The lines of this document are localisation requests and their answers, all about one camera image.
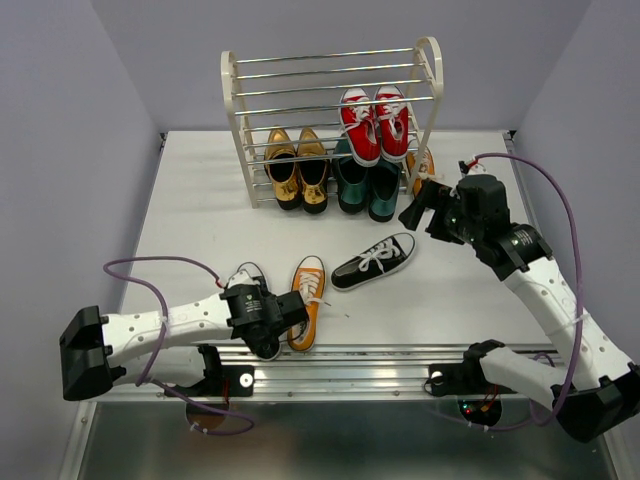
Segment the orange sneaker front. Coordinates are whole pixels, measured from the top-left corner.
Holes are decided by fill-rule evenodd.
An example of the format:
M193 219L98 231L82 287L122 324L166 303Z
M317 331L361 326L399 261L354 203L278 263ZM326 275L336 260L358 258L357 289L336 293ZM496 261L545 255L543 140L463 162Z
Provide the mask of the orange sneaker front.
M310 350L316 340L317 318L326 286L326 270L318 256L305 257L296 268L292 290L297 291L306 308L308 319L289 329L287 344L293 351Z

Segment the red sneaker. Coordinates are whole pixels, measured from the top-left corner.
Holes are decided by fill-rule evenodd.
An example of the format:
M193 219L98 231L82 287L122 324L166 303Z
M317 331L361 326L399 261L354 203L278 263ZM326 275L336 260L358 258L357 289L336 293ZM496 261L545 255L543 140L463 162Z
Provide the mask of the red sneaker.
M339 106L341 127L354 161L365 168L375 166L381 157L374 114L370 98L361 87L349 88L342 95Z
M375 101L381 155L386 161L400 163L408 153L408 103L402 92L394 85L379 87Z

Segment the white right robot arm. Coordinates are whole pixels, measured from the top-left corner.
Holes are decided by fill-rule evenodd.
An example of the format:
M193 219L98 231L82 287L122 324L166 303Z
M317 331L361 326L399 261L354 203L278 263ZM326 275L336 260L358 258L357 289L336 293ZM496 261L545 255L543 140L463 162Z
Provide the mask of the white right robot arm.
M451 188L426 180L399 220L416 230L427 209L433 212L427 233L470 245L529 310L566 364L545 365L486 340L471 345L459 363L430 365L427 393L472 395L492 386L518 393L555 411L562 429L582 443L638 414L638 365L579 307L539 232L511 220L501 181L468 175Z

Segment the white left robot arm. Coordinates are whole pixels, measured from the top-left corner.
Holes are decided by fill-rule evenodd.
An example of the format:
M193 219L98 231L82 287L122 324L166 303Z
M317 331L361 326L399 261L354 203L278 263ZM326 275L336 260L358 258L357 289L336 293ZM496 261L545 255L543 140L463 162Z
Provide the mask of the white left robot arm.
M240 339L272 360L281 335L307 319L298 292L276 296L253 280L167 312L103 315L85 307L59 339L62 395L89 400L115 386L157 381L174 396L249 397L253 368L222 365L216 342Z

